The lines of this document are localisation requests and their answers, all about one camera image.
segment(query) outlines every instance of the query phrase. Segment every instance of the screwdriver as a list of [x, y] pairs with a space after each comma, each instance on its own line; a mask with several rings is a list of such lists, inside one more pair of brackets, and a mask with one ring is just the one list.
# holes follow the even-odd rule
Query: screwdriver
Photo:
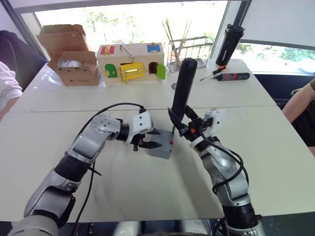
[[223, 71], [225, 68], [226, 68], [225, 65], [221, 66], [219, 69], [213, 71], [211, 74], [209, 74], [209, 75], [207, 75], [206, 77], [202, 78], [200, 81], [202, 81], [202, 80], [208, 78], [209, 76], [212, 76], [212, 75], [215, 75], [215, 74], [220, 73], [220, 72]]
[[213, 77], [219, 81], [229, 81], [229, 80], [247, 80], [251, 75], [249, 73], [231, 73], [231, 74], [220, 74]]

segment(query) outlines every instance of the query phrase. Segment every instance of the white sleeve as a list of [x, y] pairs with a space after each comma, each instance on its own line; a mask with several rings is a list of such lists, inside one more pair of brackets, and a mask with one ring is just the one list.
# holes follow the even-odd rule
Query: white sleeve
[[22, 88], [15, 80], [15, 72], [0, 61], [0, 99], [3, 104], [8, 100], [20, 97], [22, 95]]

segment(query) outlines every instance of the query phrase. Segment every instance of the white table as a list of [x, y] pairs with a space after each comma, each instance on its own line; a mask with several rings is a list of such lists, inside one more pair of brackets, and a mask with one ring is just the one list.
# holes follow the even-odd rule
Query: white table
[[[214, 79], [199, 81], [216, 69], [210, 60], [207, 70], [197, 70], [188, 104], [192, 108], [207, 107], [248, 107], [274, 106], [275, 102], [251, 74], [244, 62], [232, 59], [223, 73], [249, 72], [246, 81], [219, 82]], [[98, 111], [119, 102], [134, 102], [147, 109], [166, 109], [172, 106], [175, 91], [171, 85], [177, 81], [178, 73], [173, 73], [165, 81], [141, 81], [107, 83], [106, 87], [56, 87], [47, 86], [48, 66], [44, 66], [24, 91], [21, 99], [11, 109], [12, 112], [60, 112]], [[114, 110], [130, 110], [125, 106]]]
[[[256, 213], [315, 211], [315, 158], [276, 106], [227, 108], [221, 142], [239, 153], [250, 176]], [[166, 110], [150, 111], [156, 128], [170, 130]], [[202, 116], [205, 109], [196, 109]], [[129, 120], [136, 111], [107, 112]], [[56, 166], [94, 112], [8, 113], [0, 122], [0, 221], [18, 221], [27, 200]], [[214, 218], [221, 206], [189, 142], [176, 132], [169, 160], [109, 141], [96, 161], [93, 190], [82, 222]], [[83, 178], [70, 216], [75, 220], [87, 192]]]

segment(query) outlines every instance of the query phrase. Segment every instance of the wire basket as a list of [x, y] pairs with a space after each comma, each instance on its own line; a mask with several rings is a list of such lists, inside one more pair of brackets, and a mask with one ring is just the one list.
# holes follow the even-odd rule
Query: wire basket
[[185, 58], [197, 61], [197, 68], [205, 68], [211, 53], [213, 41], [207, 36], [177, 39], [169, 42], [167, 69], [170, 73], [179, 71]]

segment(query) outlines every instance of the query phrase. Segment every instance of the glass window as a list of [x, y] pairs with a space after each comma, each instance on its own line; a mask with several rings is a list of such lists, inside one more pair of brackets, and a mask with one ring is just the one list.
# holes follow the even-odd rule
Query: glass window
[[113, 43], [161, 42], [164, 53], [168, 38], [162, 25], [169, 21], [173, 39], [182, 39], [188, 20], [187, 38], [208, 36], [216, 39], [227, 1], [162, 2], [70, 8], [36, 12], [42, 26], [81, 24], [89, 46]]
[[314, 50], [239, 43], [232, 58], [242, 59], [252, 72], [315, 72]]

